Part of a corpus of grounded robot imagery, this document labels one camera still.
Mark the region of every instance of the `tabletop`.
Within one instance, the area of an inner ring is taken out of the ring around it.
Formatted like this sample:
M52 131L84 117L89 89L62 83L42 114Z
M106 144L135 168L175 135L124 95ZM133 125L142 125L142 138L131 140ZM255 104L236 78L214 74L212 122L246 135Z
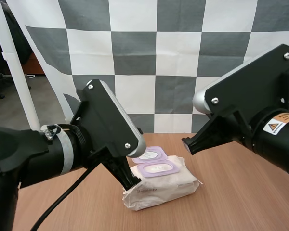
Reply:
M39 231L289 231L289 175L233 142L194 156L181 138L144 134L147 146L185 158L203 182L195 193L140 211L127 209L122 186L98 166ZM28 231L83 169L20 190L13 231Z

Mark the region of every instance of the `checkerboard backdrop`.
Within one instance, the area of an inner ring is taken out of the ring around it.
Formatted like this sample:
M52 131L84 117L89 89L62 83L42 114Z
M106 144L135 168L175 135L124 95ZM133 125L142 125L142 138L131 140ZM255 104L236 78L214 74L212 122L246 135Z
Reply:
M144 132L197 132L199 90L289 45L289 0L7 0L67 117L105 81Z

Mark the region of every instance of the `floor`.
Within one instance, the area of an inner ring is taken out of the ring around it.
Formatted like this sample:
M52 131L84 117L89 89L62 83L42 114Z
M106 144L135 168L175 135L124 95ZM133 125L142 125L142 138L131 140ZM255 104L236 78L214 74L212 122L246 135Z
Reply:
M58 99L45 76L26 78L31 86L31 96L41 125L65 123ZM5 98L0 99L0 127L29 129L24 109L14 85L4 89Z

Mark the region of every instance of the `black cable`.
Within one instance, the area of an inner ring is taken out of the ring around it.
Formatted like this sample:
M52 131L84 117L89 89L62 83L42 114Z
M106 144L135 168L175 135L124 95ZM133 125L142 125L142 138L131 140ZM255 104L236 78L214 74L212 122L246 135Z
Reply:
M88 168L81 177L78 178L77 181L63 193L38 219L38 221L34 224L31 231L36 231L43 223L43 221L47 218L47 216L100 164L99 161L94 162L94 164Z

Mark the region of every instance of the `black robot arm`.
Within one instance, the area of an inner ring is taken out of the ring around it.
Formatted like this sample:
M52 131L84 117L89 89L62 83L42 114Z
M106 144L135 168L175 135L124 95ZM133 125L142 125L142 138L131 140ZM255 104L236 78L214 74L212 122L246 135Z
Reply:
M13 228L19 188L81 167L90 172L99 163L126 190L140 182L126 156L142 155L145 141L111 90L92 80L78 94L81 103L71 124L43 132L0 128L0 231Z
M289 46L245 62L196 92L193 104L210 119L183 138L191 154L237 141L289 173Z

